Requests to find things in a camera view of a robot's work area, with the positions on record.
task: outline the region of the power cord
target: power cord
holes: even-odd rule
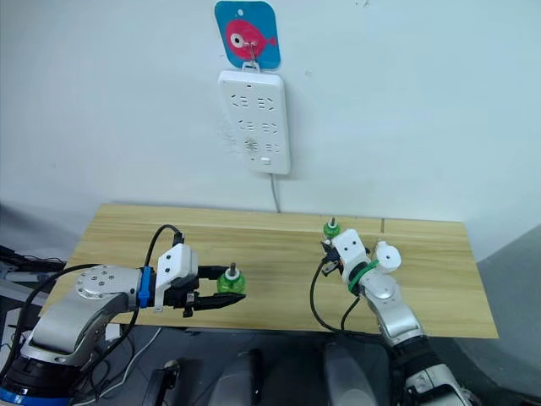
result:
[[[278,203],[278,196],[276,195],[276,185],[275,185],[274,173],[270,174],[270,190],[272,190],[272,199],[274,200],[274,207],[276,208],[276,213],[281,213],[280,204]]]
[[[166,229],[170,229],[170,230],[172,230],[174,232],[173,242],[172,242],[173,245],[178,244],[178,243],[182,243],[184,241],[183,234],[180,232],[180,230],[178,228],[176,228],[175,226],[173,226],[171,224],[163,224],[162,226],[160,226],[156,230],[156,232],[152,236],[152,240],[150,241],[149,248],[148,248],[148,250],[146,252],[145,266],[148,266],[150,264],[150,258],[152,257],[152,252],[154,251],[154,246],[156,245],[156,241],[160,237],[161,233]],[[134,310],[134,313],[132,314],[132,318],[129,321],[128,327],[124,330],[124,332],[120,336],[120,338],[117,341],[115,341],[111,345],[111,347],[109,347],[94,362],[92,362],[87,368],[85,368],[83,370],[83,372],[79,376],[79,379],[74,383],[73,387],[77,387],[94,370],[94,368],[96,368],[98,366],[98,364],[100,364],[110,353],[112,353],[112,351],[114,351],[114,349],[116,347],[118,347],[122,343],[122,341],[124,341],[127,338],[127,336],[129,335],[129,332],[131,332],[132,328],[134,328],[134,325],[135,325],[135,322],[137,321],[137,316],[138,315],[139,315],[139,308]]]
[[[349,306],[346,310],[346,313],[344,313],[344,315],[342,316],[342,320],[340,321],[340,329],[341,330],[345,330],[345,325],[346,325],[346,319],[347,317],[349,316],[349,314],[352,312],[353,309],[355,309],[355,306],[358,304],[358,302],[361,301],[361,298],[357,297],[355,298],[355,300],[353,301],[353,303],[351,304],[351,306]]]
[[[88,382],[90,382],[90,390],[87,391],[87,392],[83,392],[83,393],[78,393],[77,395],[77,398],[75,399],[75,401],[79,401],[79,400],[85,400],[87,399],[90,395],[93,394],[94,396],[94,399],[96,400],[96,402],[98,401],[97,399],[99,399],[100,397],[100,394],[102,391],[104,391],[105,389],[107,389],[107,387],[109,387],[113,382],[115,382],[120,376],[122,376],[122,374],[126,371],[126,369],[128,368],[128,365],[129,365],[129,362],[134,358],[135,356],[135,346],[134,346],[134,342],[132,341],[132,339],[127,336],[126,339],[128,340],[128,343],[129,343],[129,347],[131,349],[131,355],[129,356],[129,359],[128,359],[128,363],[126,364],[126,366],[124,366],[124,368],[122,368],[114,377],[112,378],[109,378],[109,372],[111,371],[111,368],[110,367],[107,367],[107,372],[103,375],[103,377],[95,384],[93,382],[93,375],[96,371],[96,369],[98,368],[98,366],[92,371],[92,373],[90,374],[90,379],[82,386],[83,388],[85,388],[86,384]],[[103,351],[101,351],[100,349],[96,348],[96,352],[98,354],[101,354]],[[106,365],[109,365],[109,362],[104,359],[103,360],[103,363],[106,364]]]
[[[126,371],[124,371],[124,375],[123,375],[123,378],[122,380],[110,387],[109,389],[107,389],[106,391],[100,393],[100,395],[97,397],[97,399],[91,399],[87,402],[82,402],[82,403],[75,403],[73,406],[86,406],[87,404],[93,404],[94,402],[97,402],[97,400],[99,400],[100,398],[103,398],[105,395],[107,395],[109,392],[111,391],[114,391],[115,389],[117,389],[118,387],[121,387],[124,382],[126,382],[126,380],[128,379],[128,375],[129,375],[129,369],[131,368],[131,366],[134,364],[135,360],[137,360],[137,358],[142,354],[144,353],[144,351],[154,342],[154,340],[156,340],[156,338],[158,337],[158,335],[160,334],[161,332],[161,327],[159,327],[156,332],[154,333],[154,336],[152,336],[152,338],[150,339],[150,341],[145,344],[145,346],[140,349],[137,354],[134,355],[134,357],[129,361],[129,364],[128,366],[126,367]]]
[[[327,262],[326,258],[324,258],[320,265],[318,266],[318,269],[316,270],[314,274],[314,278],[312,279],[312,283],[310,284],[310,309],[312,310],[312,314],[315,317],[315,320],[324,328],[327,330],[330,330],[332,332],[336,332],[339,334],[348,334],[354,337],[362,337],[363,340],[366,343],[374,343],[381,345],[383,343],[383,340],[381,339],[381,336],[379,334],[370,334],[367,332],[355,332],[353,330],[346,330],[346,329],[340,329],[331,326],[330,324],[327,324],[318,313],[317,309],[315,308],[315,300],[314,300],[314,291],[315,291],[315,285],[318,280],[318,276],[321,274],[321,269],[323,268],[323,265]]]

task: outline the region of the blue connector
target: blue connector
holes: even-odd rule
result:
[[[141,278],[141,289],[137,293],[137,299],[139,299],[139,307],[144,309],[149,304],[150,299],[150,274],[152,268],[150,266],[143,266],[143,277]]]

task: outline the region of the screw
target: screw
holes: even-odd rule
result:
[[[229,276],[234,277],[235,276],[235,270],[237,269],[237,264],[235,262],[232,262],[229,266]]]

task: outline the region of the green object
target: green object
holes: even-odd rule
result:
[[[352,292],[353,291],[353,288],[355,288],[355,285],[357,284],[357,282],[361,279],[361,277],[363,277],[363,275],[366,274],[366,272],[376,268],[378,266],[380,262],[378,260],[373,260],[372,262],[370,262],[367,266],[365,266],[361,272],[359,272],[357,275],[355,275],[355,278],[349,283],[349,285],[347,285],[347,289]]]
[[[231,264],[231,267],[223,272],[223,274],[216,281],[218,287],[218,293],[224,294],[227,292],[233,292],[235,294],[244,294],[246,288],[246,278],[235,267],[235,264]]]
[[[323,226],[323,234],[326,239],[333,239],[340,233],[340,224],[333,217],[329,222],[326,222]]]

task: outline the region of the red fish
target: red fish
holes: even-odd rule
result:
[[[276,46],[276,38],[265,39],[257,27],[244,19],[234,19],[227,24],[226,41],[236,56],[247,61],[252,59],[252,51],[257,58],[267,44]]]

